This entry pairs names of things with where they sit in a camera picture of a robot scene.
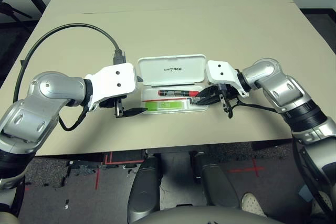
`silver robot arm segment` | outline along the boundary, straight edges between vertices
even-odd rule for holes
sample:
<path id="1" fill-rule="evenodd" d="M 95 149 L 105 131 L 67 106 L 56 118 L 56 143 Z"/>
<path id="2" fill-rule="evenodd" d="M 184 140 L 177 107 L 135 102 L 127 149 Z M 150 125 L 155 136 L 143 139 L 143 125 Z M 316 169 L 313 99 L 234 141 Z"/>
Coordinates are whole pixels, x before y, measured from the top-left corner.
<path id="1" fill-rule="evenodd" d="M 257 61 L 244 69 L 239 79 L 247 92 L 262 88 L 267 100 L 290 126 L 293 138 L 304 144 L 300 154 L 315 180 L 331 186 L 335 201 L 336 124 L 333 119 L 321 111 L 293 77 L 283 73 L 276 60 Z"/>
<path id="2" fill-rule="evenodd" d="M 57 125 L 64 106 L 82 105 L 85 113 L 98 106 L 111 108 L 136 88 L 137 76 L 130 63 L 104 67 L 85 79 L 59 72 L 37 75 L 30 82 L 27 97 L 12 104 L 0 120 L 0 220 L 1 212 L 18 214 L 11 209 L 20 195 L 18 188 L 23 185 L 27 165 Z M 123 116 L 144 111 L 118 109 Z"/>

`sneaker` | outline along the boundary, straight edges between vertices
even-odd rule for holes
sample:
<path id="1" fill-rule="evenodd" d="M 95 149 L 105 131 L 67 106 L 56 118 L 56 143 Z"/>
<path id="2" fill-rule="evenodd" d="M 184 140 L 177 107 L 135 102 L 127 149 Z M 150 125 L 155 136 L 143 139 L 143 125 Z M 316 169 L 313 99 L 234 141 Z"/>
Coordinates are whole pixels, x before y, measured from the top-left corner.
<path id="1" fill-rule="evenodd" d="M 319 191 L 319 194 L 322 196 L 324 202 L 327 204 L 327 206 L 330 208 L 330 210 L 332 210 L 332 204 L 331 204 L 331 200 L 330 200 L 328 194 L 326 194 L 322 191 Z M 313 199 L 312 202 L 311 202 L 311 214 L 310 215 L 316 215 L 316 214 L 322 214 L 322 213 L 324 213 L 322 208 L 317 203 L 317 201 L 315 199 Z"/>
<path id="2" fill-rule="evenodd" d="M 257 198 L 252 193 L 245 193 L 241 199 L 241 203 L 243 211 L 267 217 L 262 210 Z"/>

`floor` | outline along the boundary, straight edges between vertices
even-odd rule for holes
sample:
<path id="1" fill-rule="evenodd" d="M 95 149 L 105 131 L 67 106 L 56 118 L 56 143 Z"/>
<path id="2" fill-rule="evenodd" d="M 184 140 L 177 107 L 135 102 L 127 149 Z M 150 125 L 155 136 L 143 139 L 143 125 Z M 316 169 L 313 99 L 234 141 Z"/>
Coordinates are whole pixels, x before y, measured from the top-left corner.
<path id="1" fill-rule="evenodd" d="M 336 53 L 336 24 L 327 15 L 306 17 Z M 0 29 L 0 85 L 28 36 L 21 28 Z M 253 151 L 249 143 L 204 148 L 221 163 L 238 196 L 253 192 L 269 217 L 284 223 L 302 223 L 309 213 L 310 204 L 298 195 L 304 182 L 295 167 L 290 145 L 261 151 Z M 183 147 L 151 150 L 162 153 L 165 164 L 161 209 L 178 204 L 206 204 L 201 185 L 193 181 L 186 150 Z M 128 195 L 135 174 L 128 175 L 128 169 L 122 166 L 99 171 L 72 169 L 61 187 L 68 172 L 67 163 L 34 159 L 26 176 L 21 223 L 126 223 Z M 259 170 L 246 169 L 254 167 Z"/>

